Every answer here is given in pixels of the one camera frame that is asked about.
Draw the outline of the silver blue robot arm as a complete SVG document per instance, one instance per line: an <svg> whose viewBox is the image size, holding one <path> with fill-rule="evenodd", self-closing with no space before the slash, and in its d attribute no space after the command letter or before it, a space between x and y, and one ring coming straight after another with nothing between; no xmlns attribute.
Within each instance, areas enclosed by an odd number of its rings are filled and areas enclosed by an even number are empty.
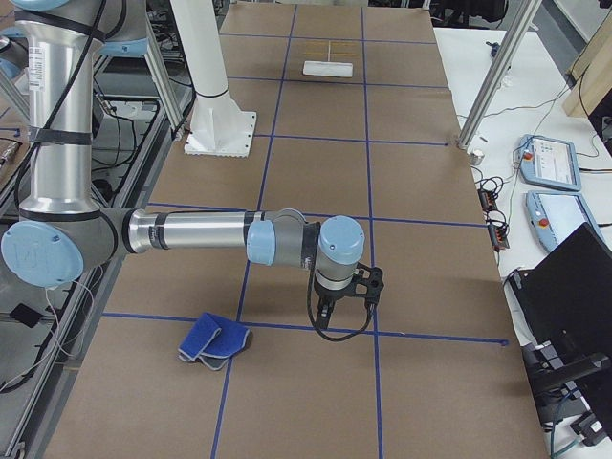
<svg viewBox="0 0 612 459"><path fill-rule="evenodd" d="M31 188L1 252L17 277L53 288L129 253L241 247L253 263L309 271L307 310L320 327L344 297L374 308L380 274L361 263L363 230L349 217L309 223L294 209L149 213L93 201L93 59L105 45L147 51L143 1L18 1L15 23L29 45Z"/></svg>

